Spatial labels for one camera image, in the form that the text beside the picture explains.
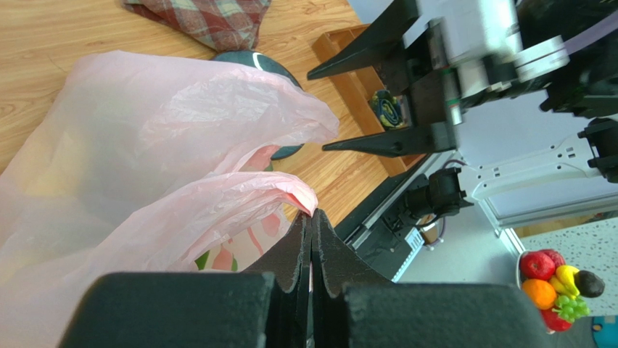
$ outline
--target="speckled countertop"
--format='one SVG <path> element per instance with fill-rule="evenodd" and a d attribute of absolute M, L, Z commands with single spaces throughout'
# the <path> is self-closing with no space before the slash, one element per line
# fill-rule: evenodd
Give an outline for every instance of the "speckled countertop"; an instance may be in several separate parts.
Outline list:
<path fill-rule="evenodd" d="M 586 299 L 594 316 L 618 314 L 618 217 L 522 239 L 528 250 L 555 249 L 569 265 L 605 281 L 605 292 Z"/>

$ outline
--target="dark avocado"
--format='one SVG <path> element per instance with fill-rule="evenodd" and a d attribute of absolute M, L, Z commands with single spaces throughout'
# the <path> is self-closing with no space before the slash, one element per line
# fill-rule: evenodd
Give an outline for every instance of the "dark avocado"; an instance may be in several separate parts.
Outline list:
<path fill-rule="evenodd" d="M 595 298 L 603 294 L 605 290 L 605 282 L 596 274 L 581 270 L 574 274 L 575 286 L 580 291 L 583 297 Z"/>

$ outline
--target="pink plastic bag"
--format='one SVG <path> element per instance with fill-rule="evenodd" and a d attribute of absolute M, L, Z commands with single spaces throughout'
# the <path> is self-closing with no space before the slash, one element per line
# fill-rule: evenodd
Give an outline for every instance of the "pink plastic bag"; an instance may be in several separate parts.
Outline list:
<path fill-rule="evenodd" d="M 124 52 L 74 66 L 0 176 L 0 347 L 53 347 L 83 293 L 116 271 L 241 270 L 314 192 L 263 170 L 338 120 L 278 75 Z"/>

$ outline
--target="red apple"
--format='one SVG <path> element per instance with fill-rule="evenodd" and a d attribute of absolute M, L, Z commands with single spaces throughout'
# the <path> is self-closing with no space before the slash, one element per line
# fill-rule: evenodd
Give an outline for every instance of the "red apple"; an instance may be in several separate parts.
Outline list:
<path fill-rule="evenodd" d="M 552 309 L 540 311 L 547 328 L 558 332 L 569 330 L 572 324 L 560 318 L 558 313 L 554 312 Z"/>
<path fill-rule="evenodd" d="M 519 261 L 519 269 L 528 279 L 548 281 L 556 272 L 556 265 L 551 257 L 543 252 L 529 252 Z"/>
<path fill-rule="evenodd" d="M 549 256 L 553 260 L 553 264 L 556 266 L 556 268 L 567 264 L 567 261 L 564 260 L 564 257 L 562 257 L 562 255 L 560 255 L 560 253 L 554 249 L 543 249 L 539 250 L 539 252 L 542 252 L 543 254 Z"/>

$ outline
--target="green grape bunch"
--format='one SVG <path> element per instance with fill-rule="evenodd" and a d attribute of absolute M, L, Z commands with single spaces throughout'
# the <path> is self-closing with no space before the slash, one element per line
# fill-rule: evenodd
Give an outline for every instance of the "green grape bunch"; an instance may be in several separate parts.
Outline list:
<path fill-rule="evenodd" d="M 553 311 L 558 313 L 561 319 L 569 323 L 574 323 L 577 319 L 590 315 L 590 308 L 588 308 L 586 301 L 581 296 L 575 299 L 571 299 L 566 295 L 559 296 L 556 299 L 556 307 Z"/>

